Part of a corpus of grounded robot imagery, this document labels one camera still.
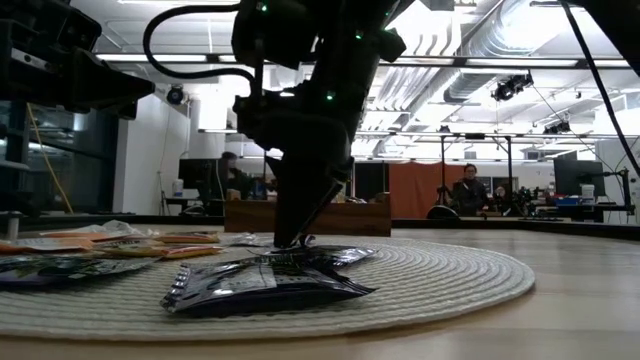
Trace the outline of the wooden tea organiser tray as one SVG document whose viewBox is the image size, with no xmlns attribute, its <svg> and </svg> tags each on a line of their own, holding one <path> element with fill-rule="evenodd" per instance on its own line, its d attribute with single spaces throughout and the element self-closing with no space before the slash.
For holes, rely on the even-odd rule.
<svg viewBox="0 0 640 360">
<path fill-rule="evenodd" d="M 273 232 L 275 201 L 225 203 L 224 230 L 228 233 Z M 369 203 L 331 203 L 309 228 L 313 235 L 389 237 L 391 208 L 388 193 L 377 194 Z"/>
</svg>

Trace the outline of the orange curtain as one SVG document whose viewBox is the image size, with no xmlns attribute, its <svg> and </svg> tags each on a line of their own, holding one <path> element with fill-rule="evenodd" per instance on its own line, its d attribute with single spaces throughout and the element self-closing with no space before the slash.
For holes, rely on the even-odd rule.
<svg viewBox="0 0 640 360">
<path fill-rule="evenodd" d="M 441 163 L 389 165 L 389 196 L 393 219 L 424 219 L 442 186 Z"/>
</svg>

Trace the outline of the black aluminium table frame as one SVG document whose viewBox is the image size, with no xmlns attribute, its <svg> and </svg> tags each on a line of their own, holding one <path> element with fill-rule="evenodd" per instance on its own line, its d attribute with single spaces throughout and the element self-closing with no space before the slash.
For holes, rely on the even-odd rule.
<svg viewBox="0 0 640 360">
<path fill-rule="evenodd" d="M 335 203 L 333 199 L 338 194 L 340 186 L 348 179 L 350 169 L 353 166 L 353 160 L 349 155 L 349 142 L 344 128 L 340 125 L 324 123 L 312 123 L 310 125 L 296 123 L 293 129 L 287 129 L 282 122 L 278 122 L 274 127 L 264 129 L 263 137 L 269 145 L 283 151 L 283 158 L 302 158 L 306 161 L 315 160 L 327 164 L 330 176 L 329 202 L 315 218 L 316 221 L 329 204 Z M 269 165 L 273 171 L 281 160 L 270 161 Z M 119 214 L 116 218 L 129 224 L 224 227 L 225 215 L 185 217 Z M 307 234 L 311 234 L 309 228 L 307 229 Z M 453 217 L 442 219 L 393 219 L 391 217 L 391 232 L 394 229 L 522 230 L 640 241 L 640 226 L 584 222 L 461 220 Z"/>
</svg>

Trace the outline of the white round woven placemat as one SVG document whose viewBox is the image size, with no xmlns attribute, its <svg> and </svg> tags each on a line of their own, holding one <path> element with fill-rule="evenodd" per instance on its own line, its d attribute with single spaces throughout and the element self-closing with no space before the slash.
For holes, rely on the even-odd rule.
<svg viewBox="0 0 640 360">
<path fill-rule="evenodd" d="M 160 305 L 179 269 L 162 262 L 67 286 L 0 290 L 0 335 L 169 342 L 343 335 L 456 317 L 517 298 L 535 282 L 526 264 L 490 250 L 401 238 L 319 241 L 373 249 L 372 257 L 342 271 L 373 293 L 317 309 L 185 317 Z"/>
</svg>

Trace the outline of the white cylinder foot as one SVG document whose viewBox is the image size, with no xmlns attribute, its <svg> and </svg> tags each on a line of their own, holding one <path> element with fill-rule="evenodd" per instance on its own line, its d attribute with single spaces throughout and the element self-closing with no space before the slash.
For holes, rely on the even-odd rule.
<svg viewBox="0 0 640 360">
<path fill-rule="evenodd" d="M 19 234 L 20 220 L 24 217 L 21 212 L 18 211 L 4 211 L 0 212 L 0 220 L 6 222 L 6 239 L 8 241 L 14 241 Z"/>
</svg>

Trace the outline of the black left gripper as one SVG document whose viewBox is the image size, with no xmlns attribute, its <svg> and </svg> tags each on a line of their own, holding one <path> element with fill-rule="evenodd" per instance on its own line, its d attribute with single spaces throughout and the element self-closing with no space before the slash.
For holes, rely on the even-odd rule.
<svg viewBox="0 0 640 360">
<path fill-rule="evenodd" d="M 101 34 L 70 0 L 0 0 L 0 100 L 135 118 L 155 84 L 99 60 Z"/>
</svg>

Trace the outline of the orange fruit tea packet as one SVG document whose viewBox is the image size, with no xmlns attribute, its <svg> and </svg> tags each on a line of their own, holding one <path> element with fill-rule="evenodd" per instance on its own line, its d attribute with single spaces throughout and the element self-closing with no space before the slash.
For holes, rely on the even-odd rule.
<svg viewBox="0 0 640 360">
<path fill-rule="evenodd" d="M 94 250 L 116 256 L 159 257 L 164 260 L 217 255 L 223 251 L 221 247 L 211 245 L 168 244 L 152 240 L 103 243 L 95 245 Z"/>
<path fill-rule="evenodd" d="M 155 237 L 156 241 L 169 244 L 213 244 L 219 243 L 220 239 L 217 232 L 170 232 Z"/>
</svg>

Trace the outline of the black partition panel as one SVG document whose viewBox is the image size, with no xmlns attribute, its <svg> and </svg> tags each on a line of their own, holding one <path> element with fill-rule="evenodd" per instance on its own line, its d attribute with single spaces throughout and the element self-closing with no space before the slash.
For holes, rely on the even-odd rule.
<svg viewBox="0 0 640 360">
<path fill-rule="evenodd" d="M 377 194 L 389 191 L 389 164 L 385 162 L 360 162 L 355 164 L 355 196 L 370 200 Z"/>
</svg>

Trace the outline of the white orange tea packet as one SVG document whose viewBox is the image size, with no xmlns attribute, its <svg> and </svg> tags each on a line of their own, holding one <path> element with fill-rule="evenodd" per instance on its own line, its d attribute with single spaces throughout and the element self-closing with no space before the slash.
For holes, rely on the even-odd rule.
<svg viewBox="0 0 640 360">
<path fill-rule="evenodd" d="M 0 240 L 0 254 L 28 252 L 84 251 L 93 247 L 93 242 L 82 238 L 24 238 Z"/>
<path fill-rule="evenodd" d="M 111 220 L 102 225 L 89 225 L 81 228 L 61 231 L 43 232 L 41 236 L 55 237 L 81 237 L 92 239 L 108 239 L 121 237 L 145 237 L 147 232 L 143 232 L 130 224 L 118 220 Z"/>
</svg>

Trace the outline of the black monitor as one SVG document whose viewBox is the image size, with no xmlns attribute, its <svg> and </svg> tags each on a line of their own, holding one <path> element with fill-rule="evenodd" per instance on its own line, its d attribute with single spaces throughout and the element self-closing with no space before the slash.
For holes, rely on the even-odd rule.
<svg viewBox="0 0 640 360">
<path fill-rule="evenodd" d="M 210 199 L 217 161 L 214 159 L 181 159 L 179 178 L 184 189 L 195 189 L 202 200 Z"/>
<path fill-rule="evenodd" d="M 558 194 L 581 195 L 583 185 L 593 185 L 596 197 L 606 195 L 601 162 L 555 159 L 553 165 Z"/>
</svg>

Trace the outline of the person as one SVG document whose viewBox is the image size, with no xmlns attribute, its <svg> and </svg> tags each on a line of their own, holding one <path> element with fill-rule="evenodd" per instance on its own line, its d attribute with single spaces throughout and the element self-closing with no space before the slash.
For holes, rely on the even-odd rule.
<svg viewBox="0 0 640 360">
<path fill-rule="evenodd" d="M 489 204 L 487 189 L 477 178 L 475 165 L 464 166 L 463 177 L 453 185 L 451 204 L 462 217 L 476 216 Z"/>
<path fill-rule="evenodd" d="M 226 163 L 226 199 L 247 200 L 250 191 L 250 178 L 237 167 L 238 156 L 233 152 L 225 151 L 221 159 Z"/>
</svg>

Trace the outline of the silver ventilation duct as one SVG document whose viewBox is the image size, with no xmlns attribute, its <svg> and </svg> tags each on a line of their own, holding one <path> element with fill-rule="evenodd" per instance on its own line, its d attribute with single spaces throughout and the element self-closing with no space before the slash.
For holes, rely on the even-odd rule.
<svg viewBox="0 0 640 360">
<path fill-rule="evenodd" d="M 534 0 L 504 0 L 499 8 L 461 45 L 465 57 L 529 56 L 552 40 L 564 25 L 563 16 L 542 7 L 532 7 Z M 463 103 L 489 83 L 497 73 L 468 73 L 461 69 L 451 75 L 443 93 L 445 102 Z"/>
</svg>

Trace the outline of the black background rig frame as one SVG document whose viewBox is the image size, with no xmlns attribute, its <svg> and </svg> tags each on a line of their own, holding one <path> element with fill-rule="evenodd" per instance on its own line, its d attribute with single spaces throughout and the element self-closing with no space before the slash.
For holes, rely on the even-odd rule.
<svg viewBox="0 0 640 360">
<path fill-rule="evenodd" d="M 379 150 L 374 150 L 370 154 L 355 155 L 354 158 L 357 161 L 382 161 L 382 162 L 438 162 L 441 164 L 441 185 L 445 185 L 446 169 L 445 164 L 447 162 L 463 162 L 466 161 L 464 157 L 448 157 L 446 152 L 454 144 L 469 143 L 471 145 L 488 143 L 491 141 L 496 146 L 507 154 L 507 159 L 484 159 L 484 162 L 506 162 L 508 169 L 508 186 L 507 192 L 511 194 L 513 192 L 513 140 L 516 138 L 523 138 L 523 134 L 514 133 L 464 133 L 464 132 L 397 132 L 397 131 L 357 131 L 356 140 L 380 140 L 382 146 L 386 140 L 395 137 L 408 137 L 411 143 L 407 143 L 404 146 L 402 153 L 386 153 Z M 427 139 L 427 143 L 433 143 L 439 145 L 438 153 L 428 153 L 414 151 L 413 153 L 406 154 L 406 151 L 411 147 L 420 147 L 419 141 L 422 138 Z"/>
</svg>

